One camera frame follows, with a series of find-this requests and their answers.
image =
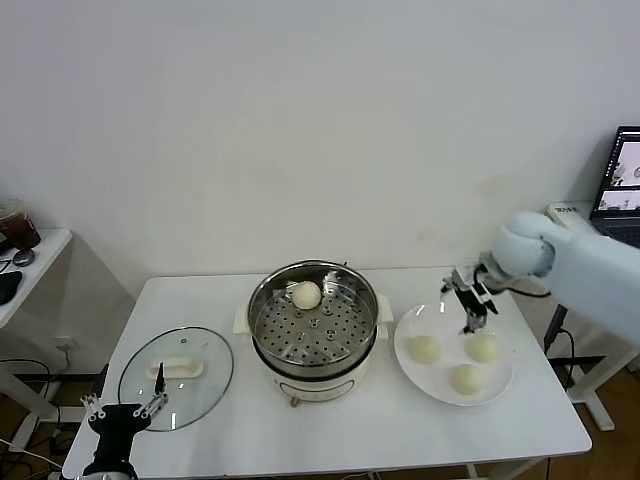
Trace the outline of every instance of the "wooden floor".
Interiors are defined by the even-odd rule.
[[[89,388],[89,384],[68,383],[59,390],[54,401],[63,405],[80,405],[78,400],[80,395],[88,393]],[[615,431],[600,432],[586,409],[578,406],[578,413],[593,440],[593,448],[584,455],[553,459],[549,477],[551,480],[640,480],[640,375],[622,371],[599,391],[599,395],[616,424]],[[24,415],[26,411],[13,400],[2,398],[0,400],[0,438],[9,440]],[[31,440],[31,445],[46,439],[52,431],[51,424],[39,426]],[[0,454],[3,451],[4,445],[0,445]],[[47,442],[38,445],[32,451],[49,456]],[[16,460],[17,457],[17,455],[11,455],[7,458]],[[64,456],[52,457],[52,459],[60,464],[64,462]],[[22,455],[19,460],[28,462],[32,470],[27,466],[18,465],[6,475],[10,468],[6,465],[0,480],[24,480],[32,474],[33,480],[46,478],[49,468],[44,461],[27,455]],[[491,465],[479,465],[477,469],[481,476],[488,475]],[[544,480],[545,474],[546,461],[541,461],[518,478],[519,480]],[[338,480],[344,476],[336,474],[289,478]],[[381,472],[380,476],[382,480],[451,480],[466,478],[467,474],[463,467],[447,467]],[[359,478],[364,480],[367,477],[363,475]]]

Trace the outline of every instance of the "laptop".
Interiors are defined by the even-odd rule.
[[[640,127],[619,127],[589,217],[603,235],[640,248]]]

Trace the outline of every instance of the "white device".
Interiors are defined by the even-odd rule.
[[[640,345],[640,249],[596,233],[573,233],[544,215],[518,213],[498,229],[473,279],[454,269],[442,292],[456,292],[467,312],[465,331],[473,332],[484,326],[487,310],[497,313],[491,294],[521,278],[546,287],[566,308]]]

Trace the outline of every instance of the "pot handle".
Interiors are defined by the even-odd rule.
[[[247,342],[251,338],[251,329],[247,320],[248,312],[246,305],[240,305],[236,309],[236,316],[233,320],[233,334],[241,335]]]
[[[378,338],[386,340],[389,338],[387,323],[393,323],[393,312],[389,299],[384,295],[376,295],[378,300]]]

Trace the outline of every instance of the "steamed bun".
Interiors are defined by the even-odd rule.
[[[473,365],[458,365],[451,369],[451,386],[462,395],[475,395],[485,386],[485,379],[480,369]]]
[[[466,339],[467,354],[478,363],[495,362],[500,358],[500,346],[496,336],[490,333],[476,333]]]
[[[413,337],[409,341],[409,354],[419,363],[436,363],[442,356],[440,342],[428,335]]]
[[[313,282],[300,282],[293,287],[291,300],[300,310],[310,310],[320,303],[320,288]]]

